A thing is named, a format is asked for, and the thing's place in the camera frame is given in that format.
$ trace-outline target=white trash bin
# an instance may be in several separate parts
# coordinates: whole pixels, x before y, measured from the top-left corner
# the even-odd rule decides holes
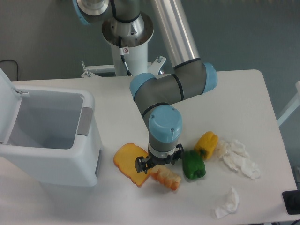
[[[93,95],[14,86],[0,69],[0,156],[40,182],[94,186],[102,143]]]

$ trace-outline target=blue joint cap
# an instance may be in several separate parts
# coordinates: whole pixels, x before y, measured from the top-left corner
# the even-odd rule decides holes
[[[143,73],[136,76],[130,83],[130,92],[132,94],[133,100],[135,99],[135,94],[139,88],[149,79],[156,79],[151,73]]]
[[[213,90],[218,83],[218,75],[212,64],[205,62],[204,66],[206,68],[206,83],[205,88],[202,94],[205,92],[208,92],[210,90]]]
[[[85,18],[83,17],[83,15],[81,14],[81,11],[80,11],[80,9],[79,9],[79,7],[78,7],[78,5],[77,5],[77,0],[73,0],[72,2],[73,2],[73,5],[74,5],[76,14],[77,14],[78,18],[80,19],[81,23],[82,23],[83,25],[90,25],[90,23],[87,22],[87,21],[85,20]]]
[[[170,143],[179,138],[182,131],[180,112],[170,105],[161,105],[149,117],[149,132],[158,141]]]

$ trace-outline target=bread slice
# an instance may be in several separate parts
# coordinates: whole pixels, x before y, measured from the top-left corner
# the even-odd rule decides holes
[[[137,172],[135,169],[135,159],[138,156],[146,157],[148,153],[136,146],[133,143],[123,145],[114,155],[113,162],[119,168],[119,170],[131,181],[140,187],[149,177],[150,170],[145,174],[144,172]]]

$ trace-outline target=warning label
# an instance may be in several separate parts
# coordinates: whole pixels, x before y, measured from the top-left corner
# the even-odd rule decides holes
[[[119,48],[119,51],[120,51],[120,55],[127,55],[129,54],[129,47]]]

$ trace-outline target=floor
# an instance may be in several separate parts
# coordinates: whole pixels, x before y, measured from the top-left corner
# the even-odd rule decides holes
[[[151,4],[141,3],[155,26],[149,61],[158,55],[168,58]],[[183,0],[182,4],[202,60],[217,71],[260,70],[278,117],[300,80],[300,1]],[[0,14],[0,60],[16,60],[20,80],[78,78],[82,60],[86,66],[113,63],[101,23],[82,25],[71,0],[1,0]],[[13,63],[0,67],[16,80]],[[172,73],[169,60],[163,70]],[[280,127],[291,166],[300,165],[299,124],[300,108]]]

